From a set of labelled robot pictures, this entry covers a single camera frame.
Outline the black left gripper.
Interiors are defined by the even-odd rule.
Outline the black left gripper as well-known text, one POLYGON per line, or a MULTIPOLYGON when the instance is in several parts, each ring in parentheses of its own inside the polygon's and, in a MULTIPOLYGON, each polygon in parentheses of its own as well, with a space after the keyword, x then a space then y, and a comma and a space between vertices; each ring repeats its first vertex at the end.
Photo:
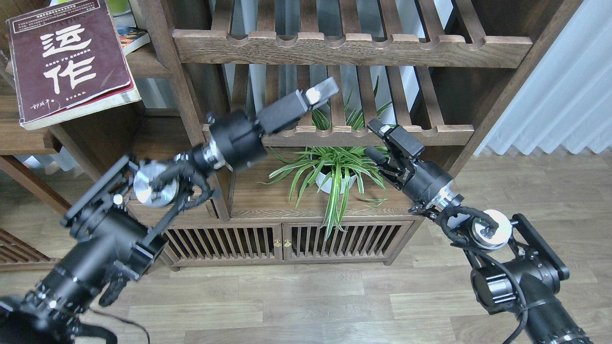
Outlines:
POLYGON ((334 77, 306 90, 296 90, 256 113, 256 124, 244 110, 228 116, 208 113, 210 143, 203 149, 203 171, 212 172, 223 166, 233 172, 249 168, 264 157, 262 133, 272 135, 285 130, 309 111, 324 105, 339 92, 334 77))

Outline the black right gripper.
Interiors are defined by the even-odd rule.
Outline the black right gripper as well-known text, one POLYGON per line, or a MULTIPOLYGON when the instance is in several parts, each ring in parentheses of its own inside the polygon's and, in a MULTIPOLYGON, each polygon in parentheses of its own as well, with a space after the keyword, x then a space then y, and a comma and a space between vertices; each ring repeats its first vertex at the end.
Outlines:
POLYGON ((391 127, 378 119, 370 120, 367 128, 382 139, 388 150, 386 155, 374 146, 364 150, 382 178, 415 205, 447 207, 453 203, 452 176, 434 162, 419 159, 425 147, 418 139, 402 126, 391 127))

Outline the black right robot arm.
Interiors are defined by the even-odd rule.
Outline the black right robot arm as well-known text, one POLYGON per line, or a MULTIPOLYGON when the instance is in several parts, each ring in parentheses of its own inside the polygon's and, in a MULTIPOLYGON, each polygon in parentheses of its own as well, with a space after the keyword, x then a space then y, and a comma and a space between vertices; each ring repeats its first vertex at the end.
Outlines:
POLYGON ((534 344, 590 344, 556 297, 560 282, 569 278, 568 267, 524 215, 508 218, 462 205, 463 196, 451 189, 452 176, 420 158, 424 146, 411 133, 378 119, 367 126, 383 140, 388 157, 374 147, 366 154, 382 178, 413 201, 411 214, 433 220, 463 250, 477 301, 490 315, 516 315, 518 326, 507 344, 522 332, 534 344))

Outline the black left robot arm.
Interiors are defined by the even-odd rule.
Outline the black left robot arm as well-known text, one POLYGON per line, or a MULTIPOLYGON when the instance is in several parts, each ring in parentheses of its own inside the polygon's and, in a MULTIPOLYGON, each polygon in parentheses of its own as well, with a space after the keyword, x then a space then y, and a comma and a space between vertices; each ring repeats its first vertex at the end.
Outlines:
POLYGON ((3 344, 72 344, 97 337, 115 344, 105 327, 81 322, 94 299, 107 307, 129 281, 139 280, 166 246, 164 231, 183 211, 216 191, 207 182, 223 166, 238 172, 266 155, 262 143, 324 105, 339 91, 329 77, 264 107, 209 115, 210 140, 169 161, 136 162, 124 155, 61 220, 77 241, 34 290, 1 298, 3 344))

